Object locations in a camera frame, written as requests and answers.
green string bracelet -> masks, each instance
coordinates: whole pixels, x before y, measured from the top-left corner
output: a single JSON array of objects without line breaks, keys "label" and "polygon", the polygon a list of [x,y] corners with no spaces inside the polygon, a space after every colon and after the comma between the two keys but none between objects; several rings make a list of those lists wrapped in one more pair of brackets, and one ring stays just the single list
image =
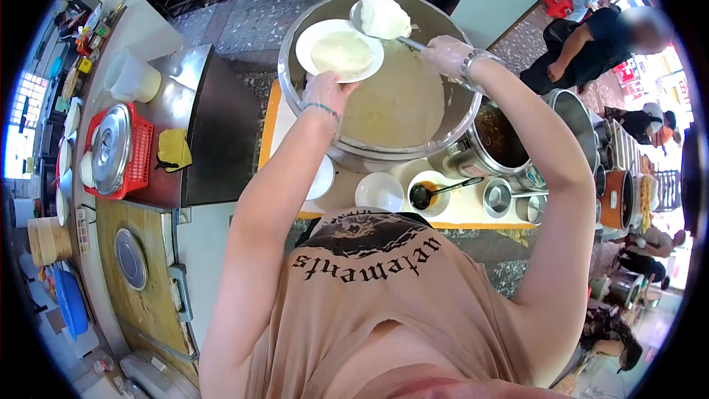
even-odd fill
[{"label": "green string bracelet", "polygon": [[332,108],[328,107],[327,105],[323,105],[322,103],[317,103],[317,102],[310,102],[310,103],[306,104],[306,107],[303,108],[303,111],[307,110],[308,107],[310,107],[310,106],[324,109],[325,111],[327,111],[330,114],[332,114],[333,116],[335,116],[335,119],[338,121],[338,124],[340,123],[340,115],[338,114],[338,112],[334,111]]}]

black graphic print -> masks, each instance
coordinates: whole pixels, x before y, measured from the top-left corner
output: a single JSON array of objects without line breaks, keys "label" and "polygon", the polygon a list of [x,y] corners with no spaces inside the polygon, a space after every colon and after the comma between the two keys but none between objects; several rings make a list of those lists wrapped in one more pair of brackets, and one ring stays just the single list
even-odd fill
[{"label": "black graphic print", "polygon": [[[418,277],[421,264],[428,262],[441,244],[434,237],[428,237],[421,247],[413,249],[411,255],[399,255],[395,259],[374,262],[369,259],[361,268],[344,268],[334,264],[342,263],[341,258],[361,259],[376,253],[389,253],[410,242],[428,228],[405,217],[391,213],[353,212],[334,219],[330,225],[323,226],[298,249],[293,268],[305,270],[305,279],[328,277],[339,279],[343,283],[354,281],[370,282],[387,280],[401,271],[412,271]],[[311,258],[304,248],[322,247],[334,255],[332,260],[320,257]]]},{"label": "black graphic print", "polygon": [[361,259],[389,253],[428,227],[391,213],[353,212],[333,219],[301,246],[325,248],[336,256]]}]

red stool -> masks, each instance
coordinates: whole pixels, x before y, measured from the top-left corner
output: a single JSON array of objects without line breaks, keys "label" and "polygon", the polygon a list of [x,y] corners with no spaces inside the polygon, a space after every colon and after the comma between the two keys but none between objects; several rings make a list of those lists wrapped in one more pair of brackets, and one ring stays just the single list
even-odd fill
[{"label": "red stool", "polygon": [[573,9],[571,0],[545,0],[547,6],[547,16],[563,19],[569,15]]}]

terrazzo floor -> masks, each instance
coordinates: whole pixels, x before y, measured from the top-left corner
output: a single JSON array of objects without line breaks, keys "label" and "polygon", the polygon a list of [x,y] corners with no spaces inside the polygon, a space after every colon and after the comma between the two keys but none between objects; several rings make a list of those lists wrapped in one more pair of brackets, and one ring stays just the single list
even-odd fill
[{"label": "terrazzo floor", "polygon": [[[172,19],[170,23],[195,46],[213,44],[235,73],[261,102],[261,128],[271,84],[277,79],[277,58],[283,36],[306,9],[322,0],[226,0]],[[491,51],[518,74],[545,52],[542,30],[551,21],[542,8],[512,29]],[[603,105],[623,106],[623,94],[615,76],[604,75],[580,97],[585,106],[599,111]],[[260,135],[253,155],[257,170]],[[297,220],[288,236],[287,252],[306,229]],[[505,296],[514,295],[527,268],[536,230],[442,230],[463,252],[483,263],[493,286]],[[596,270],[603,267],[595,251]]]}]

yellow cloth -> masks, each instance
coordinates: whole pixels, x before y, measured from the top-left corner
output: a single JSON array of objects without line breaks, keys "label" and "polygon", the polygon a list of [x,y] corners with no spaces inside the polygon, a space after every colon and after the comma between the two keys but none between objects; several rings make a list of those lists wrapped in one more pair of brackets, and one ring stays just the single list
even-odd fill
[{"label": "yellow cloth", "polygon": [[157,139],[157,167],[172,173],[192,164],[185,128],[166,129]]},{"label": "yellow cloth", "polygon": [[523,229],[496,229],[495,231],[503,236],[509,237],[519,245],[526,246],[527,248],[530,246],[527,241],[527,234],[525,234],[525,230]]}]

